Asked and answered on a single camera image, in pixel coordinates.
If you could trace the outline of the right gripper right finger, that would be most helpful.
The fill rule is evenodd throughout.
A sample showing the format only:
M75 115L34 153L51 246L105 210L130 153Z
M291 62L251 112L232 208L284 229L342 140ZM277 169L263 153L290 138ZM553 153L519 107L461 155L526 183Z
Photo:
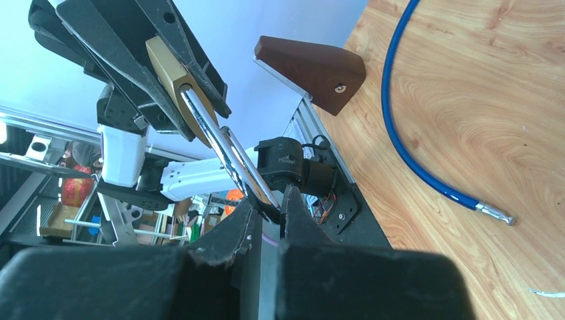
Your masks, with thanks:
M281 239L290 246L334 243L312 218L297 186L286 186L282 198L281 219Z

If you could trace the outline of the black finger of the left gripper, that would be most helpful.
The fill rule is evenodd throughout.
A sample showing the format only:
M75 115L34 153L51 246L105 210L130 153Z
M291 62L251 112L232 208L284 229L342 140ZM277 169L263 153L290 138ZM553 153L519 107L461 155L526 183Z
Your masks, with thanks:
M106 83L97 103L100 125L144 135L195 138L153 67L146 42L159 27L179 27L171 1L32 1L36 41Z

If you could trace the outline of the brass padlock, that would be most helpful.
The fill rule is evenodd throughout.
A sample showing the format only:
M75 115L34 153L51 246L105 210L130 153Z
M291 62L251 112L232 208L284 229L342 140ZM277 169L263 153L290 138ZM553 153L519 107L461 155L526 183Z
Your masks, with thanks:
M279 225L282 215L277 198L231 130L227 126L219 127L209 98L188 67L177 60L160 37L147 40L145 45L159 81L186 124L214 150L236 186L264 219Z

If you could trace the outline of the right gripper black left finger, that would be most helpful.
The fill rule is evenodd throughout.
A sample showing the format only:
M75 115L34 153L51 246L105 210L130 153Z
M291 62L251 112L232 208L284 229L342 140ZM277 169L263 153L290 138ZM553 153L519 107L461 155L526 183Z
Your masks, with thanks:
M183 267L244 269L253 246L257 216L257 210L248 201L239 203L231 215L186 247Z

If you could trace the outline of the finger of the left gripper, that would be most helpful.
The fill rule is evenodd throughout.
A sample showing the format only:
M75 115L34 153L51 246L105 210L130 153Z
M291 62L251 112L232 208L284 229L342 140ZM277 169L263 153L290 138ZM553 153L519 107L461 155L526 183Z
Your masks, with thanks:
M194 33L173 1L137 1L145 16L156 29L156 34L168 45L173 55L183 64L211 102L213 109L228 118L227 84L201 47Z

